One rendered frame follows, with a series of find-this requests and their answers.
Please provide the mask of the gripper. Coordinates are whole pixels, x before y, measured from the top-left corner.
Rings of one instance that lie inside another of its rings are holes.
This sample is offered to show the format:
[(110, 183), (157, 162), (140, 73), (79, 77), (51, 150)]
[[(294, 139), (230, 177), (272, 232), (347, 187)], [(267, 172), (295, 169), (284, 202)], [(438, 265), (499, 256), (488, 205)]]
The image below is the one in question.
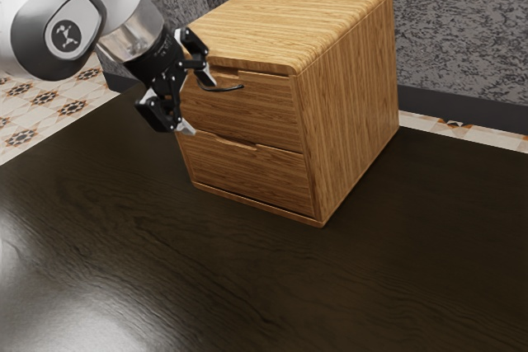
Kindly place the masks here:
[[(191, 56), (189, 59), (183, 55), (182, 48)], [(134, 107), (152, 129), (160, 133), (196, 134), (196, 129), (181, 113), (181, 86), (175, 80), (164, 80), (163, 75), (176, 64), (184, 70), (193, 69), (204, 87), (215, 87), (216, 81), (206, 60), (208, 54), (209, 48), (189, 27), (176, 29), (174, 37), (169, 29), (162, 29), (144, 54), (123, 63), (148, 88)]]

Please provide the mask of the wooden two-drawer cabinet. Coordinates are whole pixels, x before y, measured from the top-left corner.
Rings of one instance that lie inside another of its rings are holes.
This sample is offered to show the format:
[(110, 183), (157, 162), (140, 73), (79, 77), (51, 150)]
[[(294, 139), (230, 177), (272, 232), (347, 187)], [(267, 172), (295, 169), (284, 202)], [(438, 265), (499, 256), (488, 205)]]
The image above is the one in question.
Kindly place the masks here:
[(182, 89), (192, 184), (324, 226), (398, 131), (393, 0), (228, 0), (191, 29), (223, 88)]

